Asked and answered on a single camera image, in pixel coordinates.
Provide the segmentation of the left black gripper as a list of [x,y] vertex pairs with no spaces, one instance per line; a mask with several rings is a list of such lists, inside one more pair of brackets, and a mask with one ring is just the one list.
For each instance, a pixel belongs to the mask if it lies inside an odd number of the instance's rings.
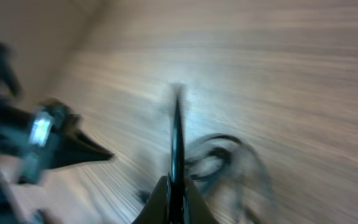
[[0,154],[20,159],[17,184],[38,184],[48,169],[114,158],[113,152],[95,143],[84,132],[70,132],[79,118],[56,99],[43,101],[30,113],[0,97]]

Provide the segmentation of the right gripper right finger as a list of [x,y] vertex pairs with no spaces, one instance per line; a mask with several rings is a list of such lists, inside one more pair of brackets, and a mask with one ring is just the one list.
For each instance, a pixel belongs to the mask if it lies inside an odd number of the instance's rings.
[[183,199],[184,224],[218,224],[217,219],[209,210],[206,202],[199,193],[196,185],[190,179],[185,179]]

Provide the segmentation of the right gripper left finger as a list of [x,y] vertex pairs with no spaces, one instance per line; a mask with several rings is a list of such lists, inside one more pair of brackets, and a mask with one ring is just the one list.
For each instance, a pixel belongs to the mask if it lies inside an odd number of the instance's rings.
[[133,224],[185,222],[185,141],[181,115],[182,86],[174,85],[173,93],[170,172],[159,178]]

